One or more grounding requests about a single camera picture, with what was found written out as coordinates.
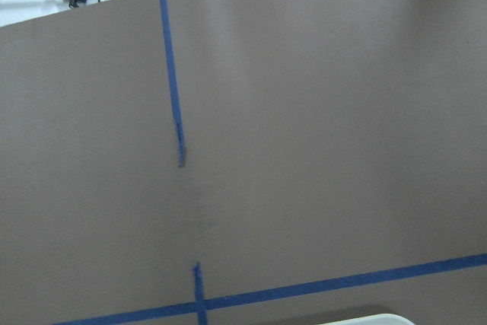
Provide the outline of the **white rectangular tray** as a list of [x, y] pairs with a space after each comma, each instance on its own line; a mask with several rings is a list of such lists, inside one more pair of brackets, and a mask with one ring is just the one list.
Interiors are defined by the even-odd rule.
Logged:
[[411, 320], [396, 314], [375, 314], [332, 322], [335, 325], [414, 325]]

